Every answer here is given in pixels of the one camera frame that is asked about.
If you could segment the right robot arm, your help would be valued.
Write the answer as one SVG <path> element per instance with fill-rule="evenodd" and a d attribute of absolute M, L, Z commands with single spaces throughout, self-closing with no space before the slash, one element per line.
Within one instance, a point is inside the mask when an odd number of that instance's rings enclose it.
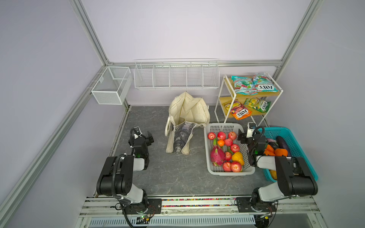
<path fill-rule="evenodd" d="M 251 207 L 259 208 L 263 204 L 294 196 L 317 195 L 317 182 L 304 158 L 264 154 L 266 145 L 264 129 L 261 132 L 254 130 L 251 137 L 239 131 L 238 140 L 248 145 L 247 156 L 250 166 L 273 170 L 277 174 L 275 183 L 256 188 L 253 191 L 250 200 Z"/>

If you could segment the yellow pear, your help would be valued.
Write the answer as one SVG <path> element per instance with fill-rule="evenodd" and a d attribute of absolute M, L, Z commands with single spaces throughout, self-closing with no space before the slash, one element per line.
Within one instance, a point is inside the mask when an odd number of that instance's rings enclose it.
<path fill-rule="evenodd" d="M 232 161 L 233 162 L 239 162 L 241 164 L 241 166 L 243 166 L 245 164 L 244 159 L 243 159 L 243 155 L 240 152 L 236 152 L 236 153 L 233 154 Z"/>

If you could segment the cream canvas grocery bag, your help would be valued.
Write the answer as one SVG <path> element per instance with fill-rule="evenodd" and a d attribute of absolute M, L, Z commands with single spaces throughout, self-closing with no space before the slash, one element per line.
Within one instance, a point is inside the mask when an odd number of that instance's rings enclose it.
<path fill-rule="evenodd" d="M 166 152 L 188 155 L 193 130 L 206 127 L 209 122 L 209 106 L 203 98 L 194 98 L 187 92 L 177 96 L 169 107 L 165 126 L 165 136 L 168 137 Z"/>

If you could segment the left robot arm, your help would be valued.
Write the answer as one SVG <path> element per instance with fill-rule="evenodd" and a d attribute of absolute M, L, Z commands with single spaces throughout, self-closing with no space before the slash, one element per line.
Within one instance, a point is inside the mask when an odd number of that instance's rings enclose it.
<path fill-rule="evenodd" d="M 133 184 L 133 173 L 148 168 L 150 162 L 148 147 L 153 142 L 150 132 L 143 135 L 139 127 L 131 129 L 128 141 L 131 153 L 106 158 L 97 181 L 97 194 L 114 197 L 122 206 L 147 208 L 147 194 L 145 190 Z"/>

